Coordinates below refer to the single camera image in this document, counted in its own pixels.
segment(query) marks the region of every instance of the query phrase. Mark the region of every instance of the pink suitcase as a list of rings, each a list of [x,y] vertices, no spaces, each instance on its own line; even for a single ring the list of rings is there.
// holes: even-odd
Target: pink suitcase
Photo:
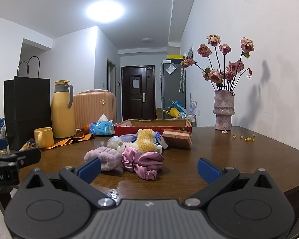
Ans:
[[[116,123],[115,95],[107,90],[90,90],[73,96],[75,126],[84,129],[86,124],[99,120],[104,114]]]

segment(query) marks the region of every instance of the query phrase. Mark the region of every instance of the yellow mug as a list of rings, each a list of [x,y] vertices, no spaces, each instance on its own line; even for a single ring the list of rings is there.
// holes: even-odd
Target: yellow mug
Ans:
[[[39,148],[50,147],[54,144],[51,127],[42,127],[34,130],[34,139],[39,144]]]

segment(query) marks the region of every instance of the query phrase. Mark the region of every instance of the orange strap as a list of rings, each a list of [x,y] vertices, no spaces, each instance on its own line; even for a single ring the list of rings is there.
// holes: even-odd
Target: orange strap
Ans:
[[[85,136],[84,133],[81,132],[81,133],[78,133],[75,137],[64,139],[64,140],[62,140],[60,142],[55,143],[53,146],[47,147],[46,149],[53,149],[53,148],[56,148],[56,147],[61,147],[61,146],[69,145],[72,142],[87,141],[87,140],[90,140],[93,137],[94,137],[93,134],[87,134]]]

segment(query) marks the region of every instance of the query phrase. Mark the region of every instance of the brown door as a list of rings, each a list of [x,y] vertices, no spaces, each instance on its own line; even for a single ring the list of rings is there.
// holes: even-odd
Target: brown door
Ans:
[[[155,119],[154,66],[122,67],[123,120]]]

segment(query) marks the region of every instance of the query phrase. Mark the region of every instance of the ceramic vase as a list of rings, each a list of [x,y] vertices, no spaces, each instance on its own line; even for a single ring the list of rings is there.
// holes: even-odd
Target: ceramic vase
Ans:
[[[215,91],[215,129],[231,130],[231,116],[234,112],[234,96],[231,91]]]

